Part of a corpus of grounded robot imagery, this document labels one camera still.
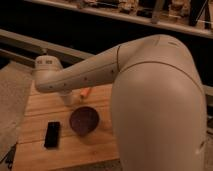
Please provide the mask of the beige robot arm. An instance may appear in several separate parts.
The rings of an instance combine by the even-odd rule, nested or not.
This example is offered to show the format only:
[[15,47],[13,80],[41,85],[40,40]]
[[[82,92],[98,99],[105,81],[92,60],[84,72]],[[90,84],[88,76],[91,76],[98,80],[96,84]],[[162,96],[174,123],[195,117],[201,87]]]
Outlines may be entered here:
[[113,132],[123,171],[204,171],[207,109],[193,57],[164,34],[116,45],[63,68],[35,60],[39,92],[110,84]]

